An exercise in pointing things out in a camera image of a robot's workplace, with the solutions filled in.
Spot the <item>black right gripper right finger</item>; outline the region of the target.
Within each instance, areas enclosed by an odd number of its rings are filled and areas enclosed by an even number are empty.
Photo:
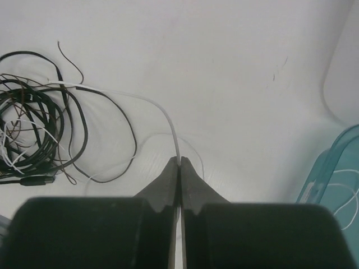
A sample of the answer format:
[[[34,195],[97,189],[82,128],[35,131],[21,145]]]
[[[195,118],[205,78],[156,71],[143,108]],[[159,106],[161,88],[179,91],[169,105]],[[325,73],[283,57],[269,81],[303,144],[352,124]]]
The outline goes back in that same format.
[[[202,209],[209,204],[228,202],[198,175],[189,158],[181,159],[180,209],[183,268],[208,268],[210,261],[208,226]]]

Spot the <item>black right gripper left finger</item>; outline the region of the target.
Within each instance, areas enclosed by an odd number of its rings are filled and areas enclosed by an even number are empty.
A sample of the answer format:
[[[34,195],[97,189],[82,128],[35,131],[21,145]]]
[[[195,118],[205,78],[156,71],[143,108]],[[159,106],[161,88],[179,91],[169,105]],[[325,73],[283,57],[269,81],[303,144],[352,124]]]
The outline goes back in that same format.
[[[172,157],[160,175],[135,195],[144,200],[136,268],[175,267],[178,176],[177,159]]]

